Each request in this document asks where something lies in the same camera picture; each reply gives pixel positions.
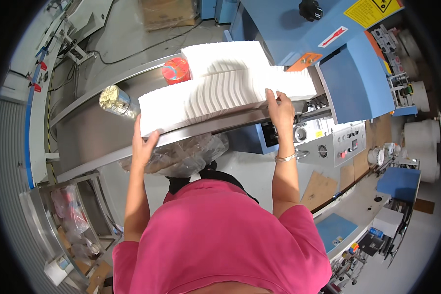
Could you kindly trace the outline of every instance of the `pink t-shirt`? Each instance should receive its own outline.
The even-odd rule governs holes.
[[[116,245],[113,263],[116,294],[179,294],[224,281],[316,294],[331,276],[305,206],[277,219],[239,187],[207,179],[168,194],[139,243]]]

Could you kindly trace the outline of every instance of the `digital display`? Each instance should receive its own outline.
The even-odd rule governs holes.
[[[356,150],[356,149],[358,149],[358,139],[356,139],[356,140],[353,140],[353,142],[351,142],[351,144],[353,145],[352,147],[351,147],[351,150]]]

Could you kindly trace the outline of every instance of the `person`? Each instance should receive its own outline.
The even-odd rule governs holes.
[[[150,217],[144,167],[159,134],[144,142],[137,118],[125,240],[113,250],[114,293],[316,294],[329,281],[323,241],[312,214],[299,204],[294,107],[284,93],[277,95],[280,103],[266,89],[279,141],[272,214],[241,186],[204,178],[173,185]]]

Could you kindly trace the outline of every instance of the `stack of paper napkins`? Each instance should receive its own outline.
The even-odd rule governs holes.
[[[266,103],[265,88],[292,100],[316,94],[308,71],[284,72],[270,66],[257,41],[201,44],[182,49],[192,80],[139,98],[141,135],[162,133]]]

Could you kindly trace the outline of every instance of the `corrugated metal wall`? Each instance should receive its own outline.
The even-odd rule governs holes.
[[[5,235],[36,293],[79,293],[66,283],[54,286],[44,274],[46,261],[21,209],[18,195],[29,189],[24,171],[25,112],[23,104],[0,100],[0,217]]]

